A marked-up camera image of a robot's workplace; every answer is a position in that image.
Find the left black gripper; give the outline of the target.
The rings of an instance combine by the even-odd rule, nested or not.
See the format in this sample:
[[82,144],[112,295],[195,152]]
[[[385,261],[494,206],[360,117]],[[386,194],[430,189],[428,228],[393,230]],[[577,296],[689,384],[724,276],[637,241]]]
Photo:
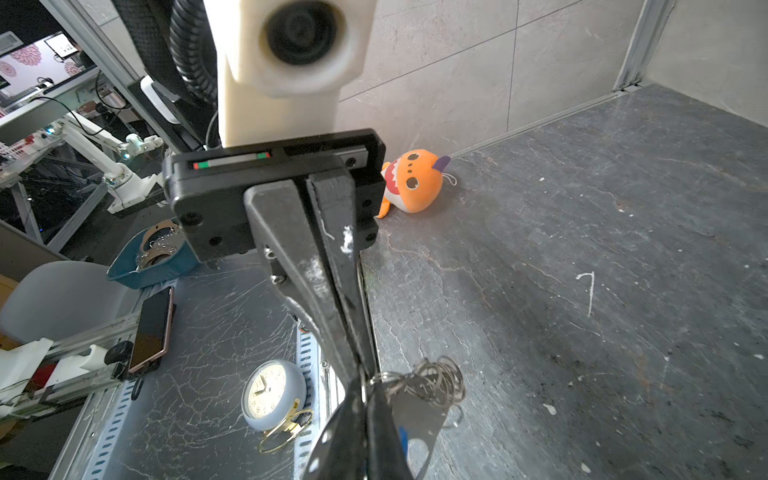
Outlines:
[[[284,278],[276,288],[345,387],[359,373],[379,371],[359,249],[375,242],[385,154],[380,136],[362,129],[176,154],[162,163],[166,200],[197,259],[269,248],[270,267]],[[292,181],[308,177],[320,232],[306,193]]]

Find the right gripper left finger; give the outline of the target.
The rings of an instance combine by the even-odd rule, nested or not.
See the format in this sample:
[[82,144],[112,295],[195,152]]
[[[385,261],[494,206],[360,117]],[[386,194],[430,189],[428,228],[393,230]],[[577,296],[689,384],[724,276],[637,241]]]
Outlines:
[[366,405],[360,379],[326,424],[304,470],[304,479],[363,479],[366,475]]

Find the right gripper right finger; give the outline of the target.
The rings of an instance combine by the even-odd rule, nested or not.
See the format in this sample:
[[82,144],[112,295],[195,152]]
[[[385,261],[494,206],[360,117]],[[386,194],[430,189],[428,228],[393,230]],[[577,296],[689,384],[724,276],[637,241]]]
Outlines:
[[382,384],[371,389],[366,403],[366,436],[368,479],[413,479],[396,429],[392,409]]

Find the blue key tag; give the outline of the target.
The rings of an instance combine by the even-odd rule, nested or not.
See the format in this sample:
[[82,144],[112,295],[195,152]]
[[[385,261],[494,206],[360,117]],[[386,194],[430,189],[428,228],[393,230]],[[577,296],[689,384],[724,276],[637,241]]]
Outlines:
[[409,435],[408,435],[408,432],[407,432],[407,430],[404,427],[399,426],[398,427],[398,434],[399,434],[400,445],[401,445],[403,454],[404,454],[405,458],[408,458],[408,450],[409,450]]

